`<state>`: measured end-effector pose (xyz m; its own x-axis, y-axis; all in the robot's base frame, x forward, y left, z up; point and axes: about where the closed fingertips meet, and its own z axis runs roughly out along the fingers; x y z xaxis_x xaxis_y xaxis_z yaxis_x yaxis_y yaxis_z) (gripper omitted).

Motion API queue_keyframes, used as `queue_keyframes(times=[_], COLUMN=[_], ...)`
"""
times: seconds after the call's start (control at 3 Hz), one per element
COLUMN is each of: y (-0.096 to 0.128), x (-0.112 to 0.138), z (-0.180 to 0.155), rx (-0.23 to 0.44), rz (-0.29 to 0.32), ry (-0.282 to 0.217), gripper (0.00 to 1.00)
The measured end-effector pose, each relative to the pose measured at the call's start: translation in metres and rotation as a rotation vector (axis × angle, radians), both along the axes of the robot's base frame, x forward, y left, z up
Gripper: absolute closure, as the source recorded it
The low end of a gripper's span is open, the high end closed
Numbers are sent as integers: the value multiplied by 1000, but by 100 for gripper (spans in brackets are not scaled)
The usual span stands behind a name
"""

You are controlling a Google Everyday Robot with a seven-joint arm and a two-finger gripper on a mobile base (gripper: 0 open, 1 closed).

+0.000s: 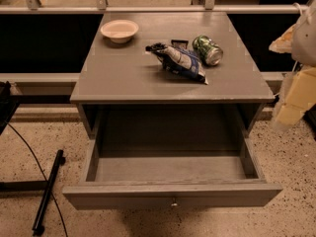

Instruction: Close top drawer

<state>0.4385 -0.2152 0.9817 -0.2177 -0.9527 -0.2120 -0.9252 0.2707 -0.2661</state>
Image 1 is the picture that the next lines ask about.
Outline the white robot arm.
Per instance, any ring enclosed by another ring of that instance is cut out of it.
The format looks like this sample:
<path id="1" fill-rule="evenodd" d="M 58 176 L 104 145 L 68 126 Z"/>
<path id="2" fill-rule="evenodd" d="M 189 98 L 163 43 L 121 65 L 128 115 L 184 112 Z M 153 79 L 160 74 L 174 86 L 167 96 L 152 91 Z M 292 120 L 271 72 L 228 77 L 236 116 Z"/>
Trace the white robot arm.
<path id="1" fill-rule="evenodd" d="M 316 0 L 306 10 L 298 3 L 294 6 L 300 17 L 269 46 L 272 52 L 290 53 L 295 63 L 301 65 L 298 71 L 292 69 L 281 83 L 272 118 L 272 127 L 279 131 L 296 125 L 316 105 Z"/>

